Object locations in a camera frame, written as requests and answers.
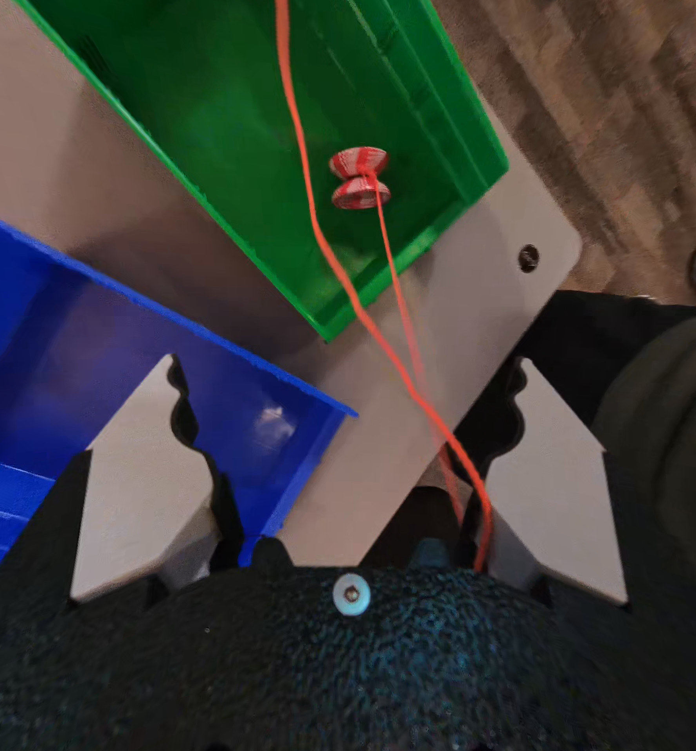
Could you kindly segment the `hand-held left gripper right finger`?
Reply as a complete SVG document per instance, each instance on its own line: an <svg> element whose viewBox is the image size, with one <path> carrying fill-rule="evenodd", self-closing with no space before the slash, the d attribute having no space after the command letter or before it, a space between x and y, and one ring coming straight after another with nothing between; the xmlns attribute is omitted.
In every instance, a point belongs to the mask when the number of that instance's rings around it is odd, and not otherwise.
<svg viewBox="0 0 696 751"><path fill-rule="evenodd" d="M486 479L487 573L524 592L545 575L626 605L603 446L530 360L518 365L522 436L492 461Z"/></svg>

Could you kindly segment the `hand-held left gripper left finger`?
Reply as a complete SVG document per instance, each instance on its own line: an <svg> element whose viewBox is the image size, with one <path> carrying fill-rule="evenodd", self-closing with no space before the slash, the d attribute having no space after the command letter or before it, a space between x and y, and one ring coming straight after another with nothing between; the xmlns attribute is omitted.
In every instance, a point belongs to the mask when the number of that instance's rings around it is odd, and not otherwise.
<svg viewBox="0 0 696 751"><path fill-rule="evenodd" d="M152 576L174 591L238 568L240 514L198 431L180 360L165 356L88 447L74 601Z"/></svg>

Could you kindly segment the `blue plastic bin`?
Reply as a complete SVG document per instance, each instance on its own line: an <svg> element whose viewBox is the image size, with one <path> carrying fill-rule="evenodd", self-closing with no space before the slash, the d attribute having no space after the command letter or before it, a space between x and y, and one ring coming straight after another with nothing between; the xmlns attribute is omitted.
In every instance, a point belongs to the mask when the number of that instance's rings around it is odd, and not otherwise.
<svg viewBox="0 0 696 751"><path fill-rule="evenodd" d="M190 390L195 445L230 482L249 566L358 413L0 220L0 562L71 457L167 354Z"/></svg>

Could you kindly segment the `white desk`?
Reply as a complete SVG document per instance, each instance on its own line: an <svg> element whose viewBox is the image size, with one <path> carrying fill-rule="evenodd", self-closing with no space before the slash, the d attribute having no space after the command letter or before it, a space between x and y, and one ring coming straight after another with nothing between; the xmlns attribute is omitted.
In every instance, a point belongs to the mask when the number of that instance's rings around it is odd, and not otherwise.
<svg viewBox="0 0 696 751"><path fill-rule="evenodd" d="M581 250L484 108L510 169L401 277L428 394L450 427ZM0 2L0 219L356 409L278 537L298 566L360 563L436 452L426 419L359 324L317 337L13 2ZM540 264L524 274L528 243Z"/></svg>

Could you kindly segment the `green plastic bin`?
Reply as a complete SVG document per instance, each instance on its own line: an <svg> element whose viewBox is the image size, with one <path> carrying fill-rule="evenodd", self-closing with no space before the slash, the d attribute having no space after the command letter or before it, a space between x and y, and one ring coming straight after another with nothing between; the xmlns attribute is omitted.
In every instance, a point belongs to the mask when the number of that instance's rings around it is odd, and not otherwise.
<svg viewBox="0 0 696 751"><path fill-rule="evenodd" d="M268 1L18 2L327 342L354 320L313 234ZM431 2L288 3L318 222L364 305L390 286L376 209L328 160L372 146L402 273L509 169Z"/></svg>

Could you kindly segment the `red white yo-yo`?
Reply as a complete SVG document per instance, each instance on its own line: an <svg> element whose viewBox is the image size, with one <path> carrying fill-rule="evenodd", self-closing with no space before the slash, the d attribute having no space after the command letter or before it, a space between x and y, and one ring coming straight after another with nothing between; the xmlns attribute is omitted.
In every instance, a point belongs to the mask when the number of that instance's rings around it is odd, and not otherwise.
<svg viewBox="0 0 696 751"><path fill-rule="evenodd" d="M373 146L352 147L334 154L328 166L341 180L331 197L334 206L341 210L367 210L389 202L390 189L379 179L388 162L389 154Z"/></svg>

